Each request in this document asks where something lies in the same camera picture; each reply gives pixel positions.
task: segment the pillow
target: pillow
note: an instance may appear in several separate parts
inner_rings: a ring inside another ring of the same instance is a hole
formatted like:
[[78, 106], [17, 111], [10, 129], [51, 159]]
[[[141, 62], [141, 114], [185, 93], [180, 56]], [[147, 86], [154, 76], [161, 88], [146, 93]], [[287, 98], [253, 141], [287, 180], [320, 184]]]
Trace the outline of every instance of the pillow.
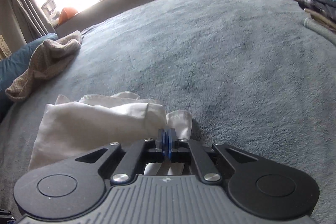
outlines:
[[21, 47], [10, 57], [0, 61], [0, 123], [4, 119], [13, 102], [6, 96], [5, 90], [14, 79], [23, 74], [29, 65], [30, 58], [38, 45], [46, 39], [57, 40], [55, 33], [50, 33]]

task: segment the curtain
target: curtain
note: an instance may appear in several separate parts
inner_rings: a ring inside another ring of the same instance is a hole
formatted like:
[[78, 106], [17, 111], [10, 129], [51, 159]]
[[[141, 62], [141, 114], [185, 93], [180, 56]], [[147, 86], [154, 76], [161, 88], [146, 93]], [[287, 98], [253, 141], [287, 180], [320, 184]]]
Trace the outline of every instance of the curtain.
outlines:
[[35, 0], [0, 0], [0, 34], [12, 52], [55, 32]]

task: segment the metal pin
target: metal pin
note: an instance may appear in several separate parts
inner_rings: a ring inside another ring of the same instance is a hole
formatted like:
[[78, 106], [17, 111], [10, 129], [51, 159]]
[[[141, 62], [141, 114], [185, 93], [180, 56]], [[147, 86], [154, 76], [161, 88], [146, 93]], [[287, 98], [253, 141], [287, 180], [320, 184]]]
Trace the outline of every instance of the metal pin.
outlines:
[[112, 177], [115, 182], [124, 182], [129, 179], [127, 174], [116, 174]]
[[209, 173], [204, 176], [206, 181], [218, 181], [221, 179], [221, 176], [216, 173]]

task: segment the bed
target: bed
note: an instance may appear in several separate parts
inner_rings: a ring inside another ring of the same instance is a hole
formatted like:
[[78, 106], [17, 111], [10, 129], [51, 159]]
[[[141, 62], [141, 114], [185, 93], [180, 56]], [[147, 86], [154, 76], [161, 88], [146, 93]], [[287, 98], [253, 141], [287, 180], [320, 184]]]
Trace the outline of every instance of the bed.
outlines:
[[0, 125], [0, 208], [27, 171], [45, 105], [129, 90], [193, 115], [192, 138], [223, 141], [310, 174], [313, 213], [336, 221], [336, 48], [291, 0], [157, 0], [82, 32], [67, 70]]

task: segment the white cloth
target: white cloth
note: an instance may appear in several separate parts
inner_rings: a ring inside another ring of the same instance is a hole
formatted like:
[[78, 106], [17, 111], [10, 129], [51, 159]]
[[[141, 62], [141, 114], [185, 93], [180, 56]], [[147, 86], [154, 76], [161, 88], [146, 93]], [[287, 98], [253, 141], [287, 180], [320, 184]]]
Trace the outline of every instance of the white cloth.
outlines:
[[[111, 142], [130, 145], [139, 139], [156, 138], [160, 128], [175, 128], [179, 139], [189, 139], [191, 126], [189, 112], [177, 110], [166, 114], [157, 101], [141, 100], [132, 92], [85, 95], [78, 102], [59, 95], [54, 105], [46, 105], [29, 170]], [[156, 174], [159, 167], [150, 165], [146, 174]], [[177, 170], [177, 173], [181, 171], [181, 165]]]

